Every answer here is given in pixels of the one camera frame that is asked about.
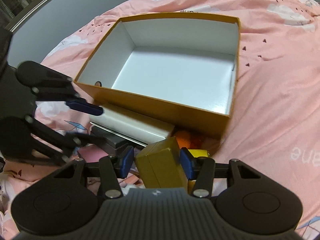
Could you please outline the yellow tape measure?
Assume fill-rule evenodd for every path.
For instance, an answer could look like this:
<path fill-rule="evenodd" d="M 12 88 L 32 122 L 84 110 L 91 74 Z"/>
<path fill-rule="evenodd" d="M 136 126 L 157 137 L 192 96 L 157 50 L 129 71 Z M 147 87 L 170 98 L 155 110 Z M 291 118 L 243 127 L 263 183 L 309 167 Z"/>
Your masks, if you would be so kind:
<path fill-rule="evenodd" d="M 193 157 L 209 157 L 207 150 L 200 150 L 200 149 L 189 149 L 189 152 L 192 154 Z M 195 180 L 189 180 L 188 181 L 188 193 L 191 194 L 193 187 L 195 185 Z"/>

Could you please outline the black rectangular box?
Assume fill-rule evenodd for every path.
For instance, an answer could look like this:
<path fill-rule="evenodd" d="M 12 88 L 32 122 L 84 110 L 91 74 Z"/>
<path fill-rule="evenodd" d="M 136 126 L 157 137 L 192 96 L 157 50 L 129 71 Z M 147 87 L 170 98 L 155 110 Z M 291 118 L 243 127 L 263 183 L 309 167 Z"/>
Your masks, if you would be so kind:
<path fill-rule="evenodd" d="M 125 148 L 127 148 L 127 146 L 132 146 L 139 151 L 144 148 L 144 146 L 142 145 L 105 131 L 97 126 L 92 126 L 91 135 L 96 137 L 103 137 L 105 139 L 105 142 L 97 143 L 97 146 L 104 150 L 108 155 L 112 156 L 120 155 L 125 150 Z"/>

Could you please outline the orange crochet ball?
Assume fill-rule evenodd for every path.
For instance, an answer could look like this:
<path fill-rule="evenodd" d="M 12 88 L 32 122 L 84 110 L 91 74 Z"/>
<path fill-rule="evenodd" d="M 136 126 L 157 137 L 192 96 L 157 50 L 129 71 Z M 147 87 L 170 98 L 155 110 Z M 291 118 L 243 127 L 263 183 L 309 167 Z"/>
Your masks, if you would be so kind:
<path fill-rule="evenodd" d="M 217 152 L 220 147 L 220 141 L 204 136 L 197 132 L 180 130 L 174 133 L 180 148 L 191 150 L 206 150 L 210 156 Z"/>

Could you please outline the white rectangular box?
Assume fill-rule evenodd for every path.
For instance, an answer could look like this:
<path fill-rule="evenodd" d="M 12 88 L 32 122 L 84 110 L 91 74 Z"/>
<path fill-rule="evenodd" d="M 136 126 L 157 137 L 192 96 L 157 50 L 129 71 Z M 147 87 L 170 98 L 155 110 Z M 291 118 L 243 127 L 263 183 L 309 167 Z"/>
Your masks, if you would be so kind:
<path fill-rule="evenodd" d="M 167 122 L 115 105 L 106 104 L 102 108 L 102 115 L 89 116 L 93 125 L 141 145 L 165 140 L 171 136 L 175 128 Z"/>

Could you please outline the orange cardboard storage box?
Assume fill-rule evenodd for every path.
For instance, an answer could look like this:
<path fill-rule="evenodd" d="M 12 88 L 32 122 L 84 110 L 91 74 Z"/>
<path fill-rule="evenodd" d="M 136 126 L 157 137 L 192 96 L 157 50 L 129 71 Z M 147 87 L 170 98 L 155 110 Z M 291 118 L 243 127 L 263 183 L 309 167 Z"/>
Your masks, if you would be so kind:
<path fill-rule="evenodd" d="M 231 118 L 240 20 L 200 12 L 122 17 L 74 82 L 96 102 L 220 137 Z"/>

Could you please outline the pink cloud-print duvet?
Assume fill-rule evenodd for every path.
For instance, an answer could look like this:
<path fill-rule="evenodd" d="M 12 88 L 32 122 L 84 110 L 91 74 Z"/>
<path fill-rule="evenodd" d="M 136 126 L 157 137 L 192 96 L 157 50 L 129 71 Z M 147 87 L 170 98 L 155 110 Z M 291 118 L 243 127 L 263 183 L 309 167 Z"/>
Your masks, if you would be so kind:
<path fill-rule="evenodd" d="M 308 0 L 129 0 L 84 25 L 40 65 L 71 79 L 77 98 L 102 107 L 75 82 L 122 17 L 200 12 L 240 20 L 231 118 L 192 193 L 146 188 L 134 162 L 117 178 L 111 157 L 63 165 L 6 160 L 2 239 L 310 239 L 319 223 L 319 5 Z M 36 120 L 64 135 L 64 117 L 89 114 L 37 101 Z M 174 125 L 175 128 L 189 129 Z"/>

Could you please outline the olive yellow small box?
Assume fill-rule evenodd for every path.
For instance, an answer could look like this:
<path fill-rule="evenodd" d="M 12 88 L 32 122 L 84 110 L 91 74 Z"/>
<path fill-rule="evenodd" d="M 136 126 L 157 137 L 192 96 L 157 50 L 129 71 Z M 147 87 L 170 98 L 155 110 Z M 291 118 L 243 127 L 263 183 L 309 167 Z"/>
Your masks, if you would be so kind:
<path fill-rule="evenodd" d="M 135 165 L 146 188 L 188 187 L 175 137 L 147 145 L 136 155 Z"/>

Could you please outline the pink card holder wallet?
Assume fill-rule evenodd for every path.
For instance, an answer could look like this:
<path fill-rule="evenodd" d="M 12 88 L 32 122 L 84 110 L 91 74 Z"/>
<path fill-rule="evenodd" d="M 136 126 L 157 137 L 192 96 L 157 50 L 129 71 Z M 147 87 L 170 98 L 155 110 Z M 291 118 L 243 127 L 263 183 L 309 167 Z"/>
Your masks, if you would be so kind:
<path fill-rule="evenodd" d="M 96 163 L 99 159 L 108 156 L 108 154 L 95 145 L 89 145 L 77 150 L 78 156 L 84 159 L 87 163 Z"/>

